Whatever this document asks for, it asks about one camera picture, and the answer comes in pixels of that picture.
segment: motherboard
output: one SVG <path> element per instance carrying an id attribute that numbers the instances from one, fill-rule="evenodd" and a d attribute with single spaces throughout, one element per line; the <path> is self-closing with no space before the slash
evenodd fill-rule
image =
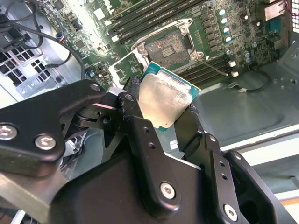
<path id="1" fill-rule="evenodd" d="M 257 0 L 39 0 L 85 77 L 121 87 L 150 62 L 203 89 L 279 57 L 279 17 Z M 43 10 L 53 27 L 58 24 Z"/>

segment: white connector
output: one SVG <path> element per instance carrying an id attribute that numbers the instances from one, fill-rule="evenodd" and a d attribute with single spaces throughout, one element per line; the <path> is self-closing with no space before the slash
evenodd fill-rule
<path id="1" fill-rule="evenodd" d="M 237 71 L 232 71 L 232 73 L 230 75 L 232 77 L 236 78 L 237 76 L 239 76 L 239 73 Z"/>
<path id="2" fill-rule="evenodd" d="M 235 61 L 229 61 L 228 65 L 232 68 L 232 67 L 235 67 L 237 65 L 237 63 Z"/>

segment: electrolytic capacitor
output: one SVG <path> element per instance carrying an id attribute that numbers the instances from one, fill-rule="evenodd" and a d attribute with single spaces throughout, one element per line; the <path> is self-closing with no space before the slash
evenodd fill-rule
<path id="1" fill-rule="evenodd" d="M 218 15 L 224 16 L 225 15 L 225 10 L 224 9 L 219 10 Z"/>
<path id="2" fill-rule="evenodd" d="M 232 40 L 232 38 L 230 36 L 227 36 L 224 38 L 225 42 L 230 42 Z"/>
<path id="3" fill-rule="evenodd" d="M 228 22 L 227 18 L 223 18 L 220 20 L 220 23 L 221 24 L 226 24 Z"/>
<path id="4" fill-rule="evenodd" d="M 251 57 L 251 54 L 250 54 L 249 51 L 245 51 L 244 55 L 245 55 L 245 58 L 250 58 Z"/>
<path id="5" fill-rule="evenodd" d="M 225 34 L 229 34 L 229 28 L 228 28 L 228 27 L 223 28 L 222 31 L 223 31 Z"/>

